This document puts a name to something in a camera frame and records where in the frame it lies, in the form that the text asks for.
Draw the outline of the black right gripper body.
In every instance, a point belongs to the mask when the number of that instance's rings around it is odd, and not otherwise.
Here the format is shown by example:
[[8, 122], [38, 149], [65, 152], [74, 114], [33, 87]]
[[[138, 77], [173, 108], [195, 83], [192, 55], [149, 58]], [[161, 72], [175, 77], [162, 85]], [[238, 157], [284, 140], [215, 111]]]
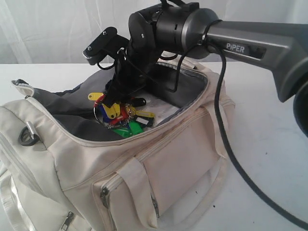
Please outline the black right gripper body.
[[120, 48], [117, 51], [114, 76], [106, 88], [105, 101], [122, 101], [154, 80], [150, 70], [158, 61], [158, 50], [135, 51]]

